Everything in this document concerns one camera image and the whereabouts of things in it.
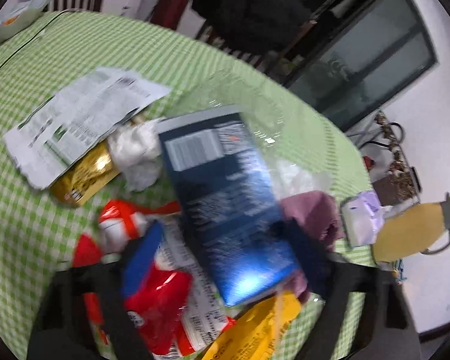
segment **red garment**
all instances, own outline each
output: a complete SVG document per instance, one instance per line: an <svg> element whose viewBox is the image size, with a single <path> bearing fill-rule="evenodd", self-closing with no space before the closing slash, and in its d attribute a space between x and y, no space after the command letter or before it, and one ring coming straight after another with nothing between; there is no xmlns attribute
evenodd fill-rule
<svg viewBox="0 0 450 360"><path fill-rule="evenodd" d="M150 23L176 30L189 0L158 0Z"/></svg>

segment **hanging clothes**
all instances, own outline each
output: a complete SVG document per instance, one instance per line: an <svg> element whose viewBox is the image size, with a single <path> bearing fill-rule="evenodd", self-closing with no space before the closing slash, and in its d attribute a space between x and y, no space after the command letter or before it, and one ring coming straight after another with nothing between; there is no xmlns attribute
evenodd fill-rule
<svg viewBox="0 0 450 360"><path fill-rule="evenodd" d="M158 0L150 23L176 30L189 0Z"/></svg>
<svg viewBox="0 0 450 360"><path fill-rule="evenodd" d="M283 50L311 15L299 0L193 0L192 9L228 47L255 55Z"/></svg>

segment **yellow package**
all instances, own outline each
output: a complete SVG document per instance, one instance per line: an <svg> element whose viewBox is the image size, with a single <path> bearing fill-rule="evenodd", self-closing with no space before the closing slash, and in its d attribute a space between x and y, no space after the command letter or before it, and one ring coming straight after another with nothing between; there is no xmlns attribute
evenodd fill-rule
<svg viewBox="0 0 450 360"><path fill-rule="evenodd" d="M59 201L80 207L119 173L103 141L60 176L50 192Z"/></svg>
<svg viewBox="0 0 450 360"><path fill-rule="evenodd" d="M203 360L268 360L300 307L288 291L256 304L215 340Z"/></svg>

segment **white paper sheet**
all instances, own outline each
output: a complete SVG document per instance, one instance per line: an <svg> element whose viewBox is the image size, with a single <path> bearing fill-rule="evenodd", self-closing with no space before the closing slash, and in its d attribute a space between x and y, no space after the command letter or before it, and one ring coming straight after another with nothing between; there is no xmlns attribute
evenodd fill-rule
<svg viewBox="0 0 450 360"><path fill-rule="evenodd" d="M3 138L17 168L42 190L117 125L169 92L136 72L100 67L60 90Z"/></svg>

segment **gold packaging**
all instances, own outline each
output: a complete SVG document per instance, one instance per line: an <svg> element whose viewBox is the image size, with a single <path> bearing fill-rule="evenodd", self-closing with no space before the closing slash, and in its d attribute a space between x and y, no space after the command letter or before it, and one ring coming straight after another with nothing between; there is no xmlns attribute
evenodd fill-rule
<svg viewBox="0 0 450 360"><path fill-rule="evenodd" d="M50 191L60 202L80 207L119 173L103 141L60 176Z"/></svg>

